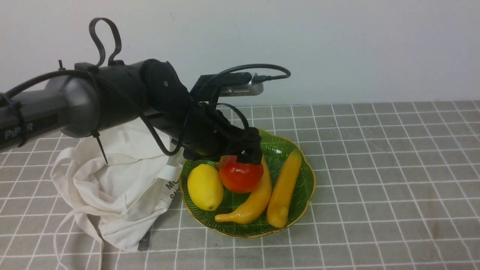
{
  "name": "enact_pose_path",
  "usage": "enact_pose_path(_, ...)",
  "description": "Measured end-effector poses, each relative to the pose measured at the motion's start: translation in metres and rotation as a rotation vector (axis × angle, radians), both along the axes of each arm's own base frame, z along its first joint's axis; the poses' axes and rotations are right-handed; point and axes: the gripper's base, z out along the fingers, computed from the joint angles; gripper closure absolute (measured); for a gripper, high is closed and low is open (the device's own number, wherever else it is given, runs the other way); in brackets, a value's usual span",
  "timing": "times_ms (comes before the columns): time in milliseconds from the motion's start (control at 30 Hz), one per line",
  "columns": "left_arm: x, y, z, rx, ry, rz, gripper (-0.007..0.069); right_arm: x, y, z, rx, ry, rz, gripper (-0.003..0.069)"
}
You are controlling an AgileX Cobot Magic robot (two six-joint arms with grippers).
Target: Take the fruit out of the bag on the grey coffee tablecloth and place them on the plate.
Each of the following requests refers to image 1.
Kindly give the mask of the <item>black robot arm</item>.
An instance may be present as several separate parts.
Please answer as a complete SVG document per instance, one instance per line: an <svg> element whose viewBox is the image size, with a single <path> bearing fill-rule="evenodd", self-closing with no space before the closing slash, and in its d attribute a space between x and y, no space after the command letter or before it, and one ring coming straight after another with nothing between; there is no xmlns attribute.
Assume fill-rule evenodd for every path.
<svg viewBox="0 0 480 270"><path fill-rule="evenodd" d="M69 137L99 137L100 132L140 119L154 143L175 155L159 134L170 136L187 160L219 161L237 156L244 164L262 159L259 130L243 119L235 127L215 103L194 97L170 63L145 60L133 65L57 70L1 94L1 151L22 147L61 131Z"/></svg>

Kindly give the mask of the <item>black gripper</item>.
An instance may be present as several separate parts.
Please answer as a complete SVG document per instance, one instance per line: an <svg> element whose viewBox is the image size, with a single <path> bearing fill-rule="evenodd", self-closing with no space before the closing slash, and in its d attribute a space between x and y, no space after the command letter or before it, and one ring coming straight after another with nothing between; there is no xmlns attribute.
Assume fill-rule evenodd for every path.
<svg viewBox="0 0 480 270"><path fill-rule="evenodd" d="M183 157L193 161L220 161L223 156L237 156L240 164L261 164L259 130L249 129L245 118L244 129L229 124L215 107L215 103L166 103L165 134L171 137L175 148L165 149L165 154L173 156L183 149Z"/></svg>

